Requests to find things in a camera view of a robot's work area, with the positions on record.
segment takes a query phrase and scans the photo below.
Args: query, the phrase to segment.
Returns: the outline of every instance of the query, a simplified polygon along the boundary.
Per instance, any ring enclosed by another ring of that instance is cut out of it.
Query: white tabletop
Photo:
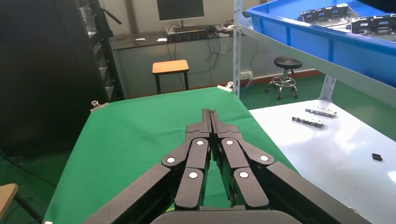
[[[337,116],[305,112],[318,107]],[[396,223],[396,142],[325,100],[250,113],[302,177],[374,224]],[[293,123],[292,117],[319,119],[325,126]]]

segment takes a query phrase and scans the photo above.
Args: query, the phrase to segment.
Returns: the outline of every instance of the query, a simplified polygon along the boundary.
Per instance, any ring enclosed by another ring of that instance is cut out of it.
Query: green floor
[[[270,93],[264,93],[266,84],[257,84],[252,90],[247,91],[247,96],[251,98],[251,101],[246,107],[251,110],[317,99],[322,88],[323,80],[324,75],[297,78],[299,97],[294,99],[291,91],[285,91],[282,100],[276,99],[275,89],[271,89]],[[394,125],[396,123],[396,108],[388,106],[339,82],[335,85],[332,99],[342,109],[389,138],[396,140],[396,128]],[[248,102],[247,98],[242,98],[241,100],[244,103]],[[56,183],[59,180],[69,155],[70,152],[63,152],[33,158],[16,159],[31,171]],[[20,171],[0,158],[0,185],[11,182],[19,184],[20,195],[25,197],[40,214],[44,215],[55,189],[47,183]],[[33,219],[13,202],[0,224],[26,224],[31,221]]]

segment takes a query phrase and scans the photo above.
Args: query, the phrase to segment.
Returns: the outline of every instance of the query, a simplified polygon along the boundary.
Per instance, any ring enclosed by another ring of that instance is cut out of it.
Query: black cabinet
[[[93,100],[123,99],[97,0],[0,1],[0,148],[72,150]]]

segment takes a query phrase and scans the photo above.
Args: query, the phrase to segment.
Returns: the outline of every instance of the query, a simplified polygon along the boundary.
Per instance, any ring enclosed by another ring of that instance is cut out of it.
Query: chrome stool base
[[[278,99],[282,98],[282,89],[283,88],[290,88],[291,90],[294,91],[293,97],[297,98],[298,97],[298,92],[297,92],[297,87],[296,87],[296,81],[293,78],[290,77],[274,77],[272,81],[268,84],[268,86],[265,88],[265,92],[269,92],[269,87],[271,85],[274,85],[275,87],[279,86],[279,92],[277,95]]]

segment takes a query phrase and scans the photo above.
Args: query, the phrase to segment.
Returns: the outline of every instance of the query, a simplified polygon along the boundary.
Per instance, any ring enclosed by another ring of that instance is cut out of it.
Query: metal bracket
[[[240,96],[240,53],[241,53],[241,42],[242,32],[240,31],[240,24],[248,25],[252,24],[251,18],[245,18],[242,15],[242,0],[234,0],[234,33],[233,33],[233,84],[235,94]]]
[[[330,75],[326,75],[325,81],[323,82],[322,91],[318,99],[325,99],[331,102],[336,81],[337,80],[335,78],[331,77]]]
[[[93,112],[93,111],[95,111],[97,109],[100,109],[100,108],[103,108],[105,106],[108,106],[109,103],[105,103],[105,104],[100,105],[100,103],[97,100],[94,100],[94,101],[91,102],[91,105],[93,106],[93,108],[90,109],[90,111]]]

